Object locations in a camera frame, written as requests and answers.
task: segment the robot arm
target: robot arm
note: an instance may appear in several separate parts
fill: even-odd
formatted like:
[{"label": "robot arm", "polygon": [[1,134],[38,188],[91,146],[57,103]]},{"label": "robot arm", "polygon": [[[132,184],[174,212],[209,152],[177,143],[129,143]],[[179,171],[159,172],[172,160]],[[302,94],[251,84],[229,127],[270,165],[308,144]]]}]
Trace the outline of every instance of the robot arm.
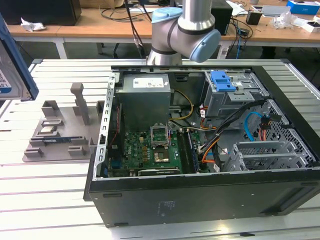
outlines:
[{"label": "robot arm", "polygon": [[197,63],[215,52],[221,35],[211,14],[212,0],[183,0],[183,9],[165,7],[152,15],[148,65],[181,65],[181,55]]}]

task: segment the yellow wire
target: yellow wire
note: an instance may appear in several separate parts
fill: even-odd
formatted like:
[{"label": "yellow wire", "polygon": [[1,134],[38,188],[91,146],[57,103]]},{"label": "yellow wire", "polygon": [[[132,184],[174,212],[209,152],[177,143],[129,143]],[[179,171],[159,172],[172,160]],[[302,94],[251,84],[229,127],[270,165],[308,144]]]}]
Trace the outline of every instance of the yellow wire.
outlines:
[{"label": "yellow wire", "polygon": [[169,120],[183,120],[183,119],[187,119],[188,117],[190,117],[192,115],[192,113],[194,112],[194,105],[192,104],[191,100],[182,92],[182,91],[179,91],[179,90],[176,90],[174,89],[174,91],[180,93],[182,96],[184,96],[188,102],[190,103],[191,105],[191,110],[189,112],[189,114],[187,116],[181,116],[181,117],[176,117],[176,118],[169,118]]}]

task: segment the hard drive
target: hard drive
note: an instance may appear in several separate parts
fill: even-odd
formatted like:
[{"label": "hard drive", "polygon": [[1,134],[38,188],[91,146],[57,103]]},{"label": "hard drive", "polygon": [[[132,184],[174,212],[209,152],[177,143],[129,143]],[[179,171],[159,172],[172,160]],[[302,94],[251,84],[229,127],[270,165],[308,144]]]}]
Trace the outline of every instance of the hard drive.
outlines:
[{"label": "hard drive", "polygon": [[39,90],[0,14],[0,100],[36,99]]}]

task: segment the blue drive bay latch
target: blue drive bay latch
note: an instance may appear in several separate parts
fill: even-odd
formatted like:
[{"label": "blue drive bay latch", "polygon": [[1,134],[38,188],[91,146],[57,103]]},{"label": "blue drive bay latch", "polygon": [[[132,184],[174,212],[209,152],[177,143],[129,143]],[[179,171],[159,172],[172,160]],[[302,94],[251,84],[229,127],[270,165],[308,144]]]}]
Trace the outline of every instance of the blue drive bay latch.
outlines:
[{"label": "blue drive bay latch", "polygon": [[235,92],[236,87],[230,82],[230,77],[224,71],[211,71],[211,81],[217,92]]}]

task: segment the blue cable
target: blue cable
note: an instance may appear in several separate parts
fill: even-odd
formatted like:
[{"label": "blue cable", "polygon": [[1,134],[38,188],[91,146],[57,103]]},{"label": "blue cable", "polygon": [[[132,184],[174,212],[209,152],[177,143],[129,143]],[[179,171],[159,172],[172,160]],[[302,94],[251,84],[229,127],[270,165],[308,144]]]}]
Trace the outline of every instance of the blue cable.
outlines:
[{"label": "blue cable", "polygon": [[240,52],[240,42],[241,42],[241,33],[240,33],[240,29],[238,28],[238,33],[239,33],[239,41],[238,41],[238,52],[236,53],[236,58],[235,59],[238,59],[239,57],[239,52]]},{"label": "blue cable", "polygon": [[246,133],[246,135],[248,136],[248,138],[250,139],[251,142],[253,142],[255,140],[254,137],[251,135],[251,133],[249,131],[249,127],[248,127],[248,119],[252,114],[255,114],[258,117],[262,118],[262,115],[260,113],[258,113],[256,111],[252,111],[252,112],[250,112],[248,114],[248,116],[246,116],[246,118],[244,120],[244,130],[245,130],[245,133]]}]

